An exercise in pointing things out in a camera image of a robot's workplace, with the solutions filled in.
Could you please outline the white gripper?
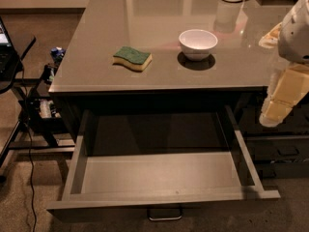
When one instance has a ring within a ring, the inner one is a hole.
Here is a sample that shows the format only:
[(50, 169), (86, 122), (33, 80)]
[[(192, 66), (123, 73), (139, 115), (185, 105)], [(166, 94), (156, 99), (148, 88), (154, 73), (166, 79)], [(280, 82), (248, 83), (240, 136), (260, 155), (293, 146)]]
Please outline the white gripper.
[(274, 48), (279, 55), (294, 63), (284, 70), (275, 70), (267, 87), (259, 122), (268, 128), (277, 127), (293, 108), (309, 93), (309, 0), (298, 0), (278, 23), (261, 37), (259, 46)]

